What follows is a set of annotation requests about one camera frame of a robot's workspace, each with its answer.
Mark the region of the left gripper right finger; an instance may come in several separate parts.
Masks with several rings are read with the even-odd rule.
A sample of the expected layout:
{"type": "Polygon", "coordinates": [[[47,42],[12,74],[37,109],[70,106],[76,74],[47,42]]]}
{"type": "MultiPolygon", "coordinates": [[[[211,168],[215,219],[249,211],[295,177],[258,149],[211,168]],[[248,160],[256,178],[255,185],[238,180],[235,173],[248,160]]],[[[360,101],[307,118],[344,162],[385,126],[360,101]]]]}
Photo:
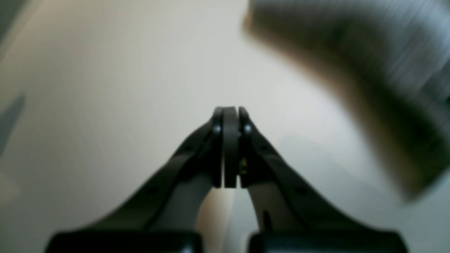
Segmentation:
{"type": "Polygon", "coordinates": [[[259,232],[249,253],[406,253],[397,232],[371,228],[344,214],[296,173],[238,109],[239,178],[259,232]]]}

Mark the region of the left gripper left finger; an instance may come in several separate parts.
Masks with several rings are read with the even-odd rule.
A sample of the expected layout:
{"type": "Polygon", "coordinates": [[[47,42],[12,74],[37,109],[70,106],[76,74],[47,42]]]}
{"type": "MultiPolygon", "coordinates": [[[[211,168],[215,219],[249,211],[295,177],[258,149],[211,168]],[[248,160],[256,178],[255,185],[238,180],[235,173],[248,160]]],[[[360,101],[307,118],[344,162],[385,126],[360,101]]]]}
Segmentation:
{"type": "Polygon", "coordinates": [[[55,234],[47,253],[203,253],[194,228],[212,188],[221,187],[222,107],[191,133],[128,200],[87,227],[55,234]]]}

